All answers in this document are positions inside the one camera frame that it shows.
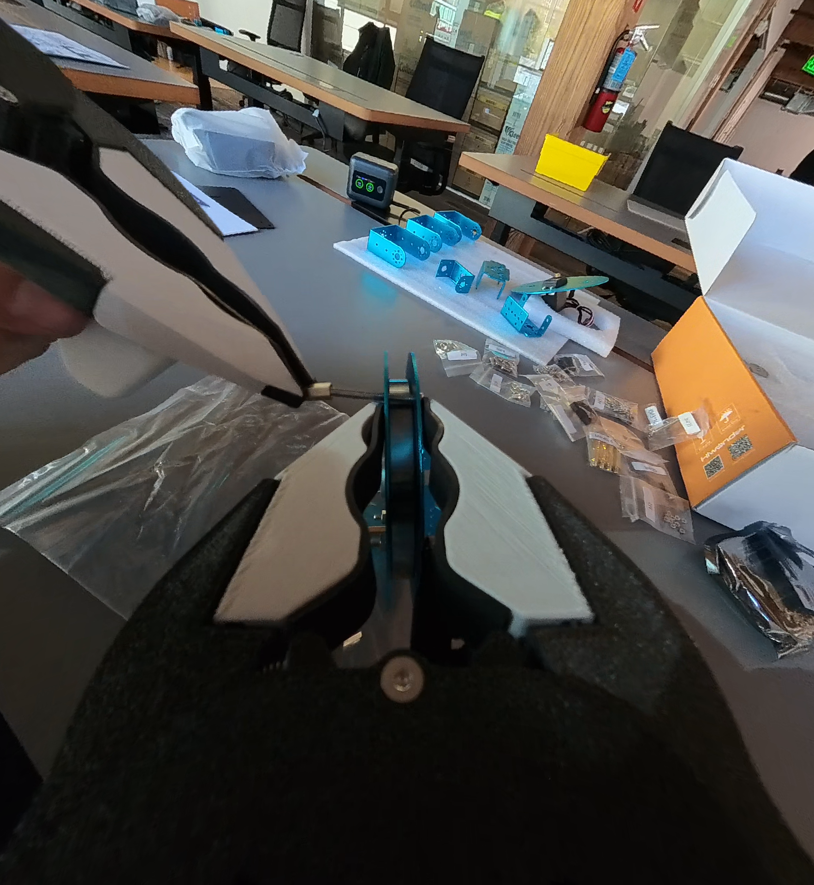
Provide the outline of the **black flat card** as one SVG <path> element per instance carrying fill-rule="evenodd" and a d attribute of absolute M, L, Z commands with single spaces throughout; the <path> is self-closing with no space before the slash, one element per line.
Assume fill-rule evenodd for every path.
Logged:
<path fill-rule="evenodd" d="M 276 227 L 250 199 L 236 188 L 208 186 L 202 189 L 202 193 L 256 230 L 270 230 Z"/>

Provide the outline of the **blue round turntable base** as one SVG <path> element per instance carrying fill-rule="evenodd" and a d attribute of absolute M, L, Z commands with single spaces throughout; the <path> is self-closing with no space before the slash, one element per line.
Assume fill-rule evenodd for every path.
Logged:
<path fill-rule="evenodd" d="M 408 353 L 401 372 L 385 355 L 379 400 L 381 481 L 367 511 L 378 517 L 381 528 L 372 550 L 377 595 L 366 624 L 373 662 L 409 651 L 416 638 L 423 641 L 435 586 L 433 547 L 440 508 L 429 489 L 423 403 L 415 352 Z"/>

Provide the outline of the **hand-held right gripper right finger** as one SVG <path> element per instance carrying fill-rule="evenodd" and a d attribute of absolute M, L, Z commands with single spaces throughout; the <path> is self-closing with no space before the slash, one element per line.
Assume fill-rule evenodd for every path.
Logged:
<path fill-rule="evenodd" d="M 532 476 L 436 401 L 423 402 L 422 442 L 437 512 L 421 566 L 423 657 L 465 665 L 496 636 L 593 624 Z"/>

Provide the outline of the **clear zip bag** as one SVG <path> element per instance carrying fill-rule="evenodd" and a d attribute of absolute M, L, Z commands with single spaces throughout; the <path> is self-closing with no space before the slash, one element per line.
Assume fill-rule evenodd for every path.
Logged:
<path fill-rule="evenodd" d="M 248 492 L 347 419 L 206 377 L 0 490 L 0 526 L 129 619 Z"/>

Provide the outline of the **teal flat metal plate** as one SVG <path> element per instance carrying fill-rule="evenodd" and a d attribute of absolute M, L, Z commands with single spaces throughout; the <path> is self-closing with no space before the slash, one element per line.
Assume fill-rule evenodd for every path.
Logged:
<path fill-rule="evenodd" d="M 587 290 L 602 286 L 609 282 L 609 280 L 610 278 L 606 275 L 557 276 L 543 281 L 528 282 L 514 286 L 511 290 L 511 295 L 550 295 L 560 292 Z"/>

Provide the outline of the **wide blue perforated bracket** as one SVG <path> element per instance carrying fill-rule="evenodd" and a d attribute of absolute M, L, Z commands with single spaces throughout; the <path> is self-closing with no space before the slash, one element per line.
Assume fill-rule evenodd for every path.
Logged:
<path fill-rule="evenodd" d="M 500 314 L 520 335 L 527 338 L 541 338 L 545 335 L 553 317 L 552 314 L 547 314 L 540 323 L 533 321 L 525 308 L 529 297 L 521 294 L 517 297 L 508 295 L 502 304 Z"/>

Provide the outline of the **printed instruction booklet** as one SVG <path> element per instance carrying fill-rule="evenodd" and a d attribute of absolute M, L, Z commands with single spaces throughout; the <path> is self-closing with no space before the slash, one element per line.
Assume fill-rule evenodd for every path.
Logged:
<path fill-rule="evenodd" d="M 202 207 L 202 211 L 213 222 L 222 237 L 243 236 L 259 231 L 258 227 L 224 207 L 224 205 L 193 186 L 182 176 L 175 172 L 173 174 L 195 202 Z"/>

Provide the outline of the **black cube device green lights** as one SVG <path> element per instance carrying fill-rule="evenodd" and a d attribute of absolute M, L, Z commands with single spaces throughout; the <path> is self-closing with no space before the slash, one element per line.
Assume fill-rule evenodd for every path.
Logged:
<path fill-rule="evenodd" d="M 397 164 L 358 151 L 348 163 L 346 196 L 354 204 L 386 209 L 392 203 L 399 172 Z"/>

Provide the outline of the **black jacket on chair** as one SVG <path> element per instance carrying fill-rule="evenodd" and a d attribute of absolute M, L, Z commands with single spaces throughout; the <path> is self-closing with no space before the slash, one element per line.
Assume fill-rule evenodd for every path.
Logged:
<path fill-rule="evenodd" d="M 342 70 L 362 81 L 390 90 L 395 61 L 391 32 L 370 21 L 358 32 L 354 50 L 346 57 Z"/>

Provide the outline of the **red fire extinguisher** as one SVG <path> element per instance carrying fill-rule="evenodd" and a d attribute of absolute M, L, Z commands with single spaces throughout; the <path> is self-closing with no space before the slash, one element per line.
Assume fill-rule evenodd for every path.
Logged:
<path fill-rule="evenodd" d="M 614 42 L 580 124 L 583 129 L 592 133 L 603 129 L 637 58 L 640 41 L 633 28 L 623 31 Z"/>

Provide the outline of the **silver foil bag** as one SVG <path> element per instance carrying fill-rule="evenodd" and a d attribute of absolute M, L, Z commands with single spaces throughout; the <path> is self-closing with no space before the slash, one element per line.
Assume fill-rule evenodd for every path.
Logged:
<path fill-rule="evenodd" d="M 783 525 L 758 521 L 710 537 L 707 572 L 777 658 L 814 646 L 814 550 Z"/>

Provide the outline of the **white foam sheet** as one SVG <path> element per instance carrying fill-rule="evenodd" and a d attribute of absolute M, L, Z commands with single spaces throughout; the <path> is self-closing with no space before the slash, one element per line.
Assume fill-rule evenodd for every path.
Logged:
<path fill-rule="evenodd" d="M 379 277 L 406 290 L 415 297 L 432 304 L 440 312 L 460 320 L 479 333 L 504 344 L 513 346 L 517 352 L 536 363 L 549 364 L 563 348 L 578 346 L 590 350 L 601 358 L 608 357 L 618 342 L 621 318 L 595 296 L 579 291 L 578 303 L 589 307 L 593 315 L 592 326 L 582 326 L 575 320 L 576 312 L 557 313 L 548 308 L 537 296 L 523 306 L 528 318 L 540 326 L 545 317 L 552 316 L 547 330 L 540 337 L 529 337 L 518 331 L 501 316 L 506 297 L 514 286 L 539 282 L 551 275 L 540 266 L 520 258 L 487 238 L 476 242 L 462 241 L 455 247 L 443 247 L 429 259 L 421 261 L 408 257 L 401 268 L 381 260 L 368 250 L 368 236 L 336 242 L 333 248 L 357 261 Z M 485 278 L 478 288 L 468 294 L 459 294 L 455 284 L 444 277 L 436 277 L 441 260 L 457 260 L 467 271 L 477 273 L 486 260 L 505 265 L 511 273 L 505 293 L 498 297 L 500 285 Z"/>

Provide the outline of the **brass standoff screw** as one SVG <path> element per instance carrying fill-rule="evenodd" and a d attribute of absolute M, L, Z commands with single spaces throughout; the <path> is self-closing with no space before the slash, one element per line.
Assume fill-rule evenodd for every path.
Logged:
<path fill-rule="evenodd" d="M 343 399 L 379 403 L 384 396 L 382 392 L 346 389 L 331 382 L 316 382 L 305 390 L 306 399 L 311 401 Z"/>

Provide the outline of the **person's left hand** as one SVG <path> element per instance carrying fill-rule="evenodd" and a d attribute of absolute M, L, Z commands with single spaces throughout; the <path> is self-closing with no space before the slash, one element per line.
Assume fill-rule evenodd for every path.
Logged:
<path fill-rule="evenodd" d="M 77 336 L 88 319 L 0 261 L 0 376 Z"/>

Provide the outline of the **stack of cardboard boxes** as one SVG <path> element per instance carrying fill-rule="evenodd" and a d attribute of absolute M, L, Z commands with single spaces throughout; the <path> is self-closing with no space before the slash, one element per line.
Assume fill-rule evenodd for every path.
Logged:
<path fill-rule="evenodd" d="M 469 102 L 470 129 L 461 137 L 462 150 L 515 151 L 538 80 L 536 58 L 544 25 L 534 2 L 468 2 L 457 49 L 483 57 L 484 64 Z"/>

